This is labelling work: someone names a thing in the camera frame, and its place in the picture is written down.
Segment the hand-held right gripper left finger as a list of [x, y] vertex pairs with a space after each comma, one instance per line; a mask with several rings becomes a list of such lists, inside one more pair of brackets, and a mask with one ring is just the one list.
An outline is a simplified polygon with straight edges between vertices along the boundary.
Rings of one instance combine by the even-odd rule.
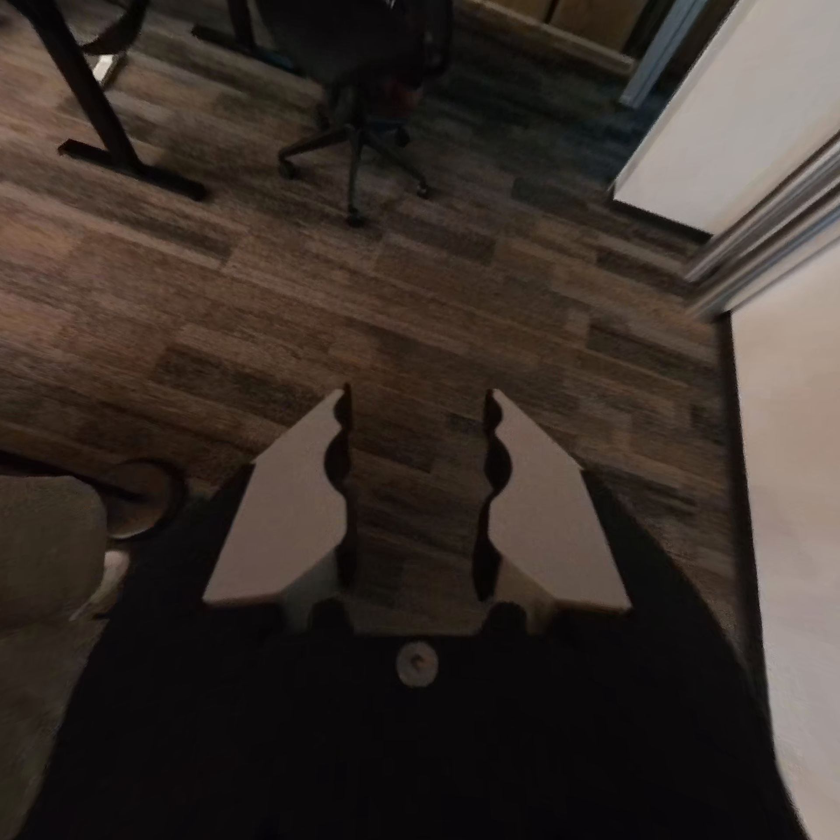
[[203, 592], [216, 609], [276, 606], [290, 632], [339, 595], [355, 566], [352, 391], [327, 394], [258, 455]]

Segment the person's beige trousers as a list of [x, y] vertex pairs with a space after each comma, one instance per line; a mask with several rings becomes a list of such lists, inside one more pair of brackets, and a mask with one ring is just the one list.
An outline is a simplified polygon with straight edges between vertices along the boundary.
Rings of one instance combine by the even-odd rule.
[[67, 620], [102, 581], [106, 509], [68, 476], [1, 477], [1, 628]]

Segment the person's shoe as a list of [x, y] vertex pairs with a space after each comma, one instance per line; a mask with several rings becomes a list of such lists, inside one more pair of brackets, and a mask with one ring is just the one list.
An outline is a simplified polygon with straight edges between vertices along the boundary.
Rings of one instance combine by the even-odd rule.
[[161, 532], [179, 516], [189, 497], [183, 469], [160, 458], [133, 458], [113, 465], [102, 498], [110, 540], [129, 543]]

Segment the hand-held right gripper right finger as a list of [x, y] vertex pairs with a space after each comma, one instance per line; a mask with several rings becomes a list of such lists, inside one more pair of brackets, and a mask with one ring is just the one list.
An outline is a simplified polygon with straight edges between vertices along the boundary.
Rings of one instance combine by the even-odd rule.
[[566, 610], [621, 616], [632, 602], [581, 465], [497, 388], [485, 397], [472, 581], [493, 613], [545, 634]]

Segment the wooden desk with black legs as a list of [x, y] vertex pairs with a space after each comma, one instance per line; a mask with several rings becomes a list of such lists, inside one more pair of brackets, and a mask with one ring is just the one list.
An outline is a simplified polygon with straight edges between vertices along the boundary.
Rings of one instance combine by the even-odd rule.
[[87, 61], [87, 57], [91, 56], [105, 58], [108, 63], [117, 65], [140, 36], [151, 3], [128, 2], [118, 20], [84, 45], [79, 44], [71, 33], [57, 2], [11, 1], [10, 4], [27, 19], [37, 34], [103, 145], [99, 148], [67, 140], [58, 148], [58, 153], [195, 202], [204, 201], [207, 189], [203, 184], [142, 162], [113, 110], [102, 82]]

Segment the silver wall conduit pipes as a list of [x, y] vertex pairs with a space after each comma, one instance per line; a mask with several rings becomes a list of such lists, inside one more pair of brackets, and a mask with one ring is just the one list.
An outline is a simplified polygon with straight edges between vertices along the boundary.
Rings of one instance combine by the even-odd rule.
[[689, 314], [711, 321], [740, 307], [838, 241], [839, 133], [690, 262]]

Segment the dark swivel office chair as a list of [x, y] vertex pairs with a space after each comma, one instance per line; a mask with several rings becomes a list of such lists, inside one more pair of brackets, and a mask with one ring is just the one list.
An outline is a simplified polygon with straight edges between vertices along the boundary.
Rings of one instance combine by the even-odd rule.
[[364, 148], [410, 175], [419, 197], [431, 191], [424, 174], [405, 157], [407, 121], [424, 86], [450, 62], [454, 2], [258, 2], [274, 46], [295, 69], [320, 85], [318, 132], [281, 148], [279, 173], [298, 177], [293, 159], [347, 143], [350, 168], [346, 222], [364, 217], [355, 195]]

